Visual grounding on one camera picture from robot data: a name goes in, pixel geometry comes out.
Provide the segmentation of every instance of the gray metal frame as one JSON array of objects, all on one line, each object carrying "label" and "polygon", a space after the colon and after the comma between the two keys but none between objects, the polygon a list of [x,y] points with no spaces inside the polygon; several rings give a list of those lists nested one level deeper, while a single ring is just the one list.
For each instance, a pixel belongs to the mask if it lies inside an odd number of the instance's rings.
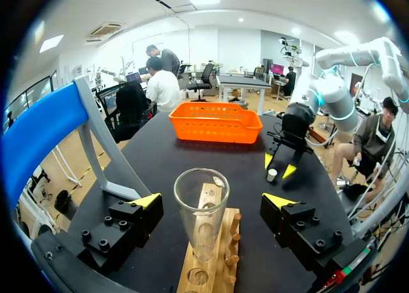
[{"label": "gray metal frame", "polygon": [[[77,77],[73,81],[77,85],[82,105],[88,114],[88,121],[78,128],[79,136],[88,161],[96,175],[96,181],[99,183],[101,189],[128,200],[135,200],[149,196],[151,192],[149,192],[148,188],[129,165],[121,150],[119,150],[116,145],[105,122],[102,120],[101,114],[95,104],[95,99],[85,78]],[[123,178],[127,182],[127,185],[132,186],[132,188],[121,186],[107,180],[101,169],[100,163],[98,162],[98,158],[96,157],[95,148],[91,138],[91,131],[111,161],[114,162],[118,168],[121,168]]]},{"label": "gray metal frame", "polygon": [[239,80],[237,81],[238,83],[223,83],[220,81],[218,75],[216,76],[216,78],[217,78],[217,84],[219,85],[219,102],[222,102],[222,91],[223,91],[223,102],[225,103],[228,102],[228,89],[229,88],[241,88],[242,89],[242,100],[245,99],[246,90],[259,90],[260,96],[259,96],[259,101],[258,101],[257,114],[259,116],[263,114],[265,90],[271,88],[270,85],[268,85],[267,83],[265,83],[266,84],[265,86],[261,86],[259,84],[255,84],[255,85],[245,84],[246,81],[242,81],[243,84],[239,84],[240,82]]}]

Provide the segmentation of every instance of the black table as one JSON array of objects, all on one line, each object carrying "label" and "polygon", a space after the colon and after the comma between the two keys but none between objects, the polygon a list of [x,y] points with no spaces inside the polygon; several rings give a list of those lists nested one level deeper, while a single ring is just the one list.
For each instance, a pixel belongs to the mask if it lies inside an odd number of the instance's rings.
[{"label": "black table", "polygon": [[[297,171],[286,181],[281,176],[293,151],[278,150],[274,166],[275,185],[266,181],[265,150],[278,118],[262,116],[261,135],[253,145],[180,141],[167,115],[150,120],[123,148],[122,152],[152,193],[160,192],[164,217],[143,249],[136,248],[110,279],[141,293],[176,292],[185,258],[187,236],[173,196],[177,176],[194,167],[221,172],[229,181],[228,207],[238,207],[243,215],[240,233],[240,262],[235,292],[305,292],[315,275],[305,271],[289,249],[281,249],[259,215],[261,194],[271,193],[290,200],[304,200],[316,207],[321,221],[340,229],[344,241],[352,236],[346,214],[324,167],[315,155],[304,154]],[[105,169],[107,178],[124,184],[114,164]],[[81,230],[93,228],[108,214],[108,206],[118,198],[94,186],[82,201],[69,233],[80,239]]]}]

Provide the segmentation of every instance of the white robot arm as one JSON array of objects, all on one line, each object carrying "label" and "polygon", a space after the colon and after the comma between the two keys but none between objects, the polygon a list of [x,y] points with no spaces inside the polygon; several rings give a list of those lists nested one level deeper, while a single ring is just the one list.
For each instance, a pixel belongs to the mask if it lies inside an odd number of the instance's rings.
[{"label": "white robot arm", "polygon": [[381,37],[360,45],[348,45],[336,49],[322,50],[316,55],[323,69],[335,65],[368,66],[375,63],[382,70],[382,80],[392,88],[405,113],[409,113],[408,79],[403,75],[408,63],[399,49],[386,37]]},{"label": "white robot arm", "polygon": [[[382,70],[382,79],[399,98],[405,113],[409,113],[409,90],[401,67],[407,62],[397,47],[385,37],[360,45],[349,45],[336,49],[322,50],[316,55],[323,69],[336,65],[369,66],[375,63]],[[286,114],[302,113],[305,123],[313,123],[318,108],[325,106],[340,131],[352,131],[358,124],[358,115],[344,81],[334,72],[325,78],[301,75],[294,89]]]}]

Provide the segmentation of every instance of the man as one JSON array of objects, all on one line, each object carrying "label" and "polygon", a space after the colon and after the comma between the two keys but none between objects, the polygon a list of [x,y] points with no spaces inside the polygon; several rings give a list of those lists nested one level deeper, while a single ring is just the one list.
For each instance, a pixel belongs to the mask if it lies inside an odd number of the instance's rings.
[{"label": "man", "polygon": [[156,102],[160,112],[170,113],[181,102],[179,82],[172,72],[162,69],[160,58],[150,58],[146,68],[152,77],[146,89],[146,98]]},{"label": "man", "polygon": [[[372,115],[361,123],[358,131],[353,137],[353,144],[339,144],[335,150],[334,162],[332,163],[331,181],[336,186],[337,177],[341,172],[343,159],[350,165],[358,164],[357,170],[368,178],[378,173],[376,163],[382,163],[392,145],[395,132],[392,122],[397,115],[397,106],[392,98],[383,100],[383,114]],[[375,188],[366,194],[366,202],[373,200],[384,187],[383,178],[392,163],[395,145],[389,154],[381,173],[376,179]]]},{"label": "man", "polygon": [[[156,45],[149,45],[146,48],[146,54],[149,57],[154,58],[160,55],[160,50],[156,47]],[[169,49],[163,49],[161,58],[162,58],[163,69],[165,71],[172,72],[176,77],[178,77],[180,61],[178,57],[176,56],[176,54],[170,51]]]},{"label": "man", "polygon": [[284,97],[286,97],[286,99],[291,97],[291,94],[293,93],[294,90],[294,85],[295,85],[295,77],[296,77],[296,73],[293,71],[294,68],[293,67],[288,67],[289,72],[286,75],[286,83],[287,85],[284,86]]}]

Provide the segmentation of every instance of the small white cup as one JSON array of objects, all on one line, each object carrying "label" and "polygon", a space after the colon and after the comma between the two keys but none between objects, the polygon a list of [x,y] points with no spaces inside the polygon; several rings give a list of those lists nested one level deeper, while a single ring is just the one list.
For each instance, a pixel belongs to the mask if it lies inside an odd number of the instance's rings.
[{"label": "small white cup", "polygon": [[277,170],[272,168],[267,173],[267,181],[269,181],[269,182],[273,181],[275,176],[277,176]]}]

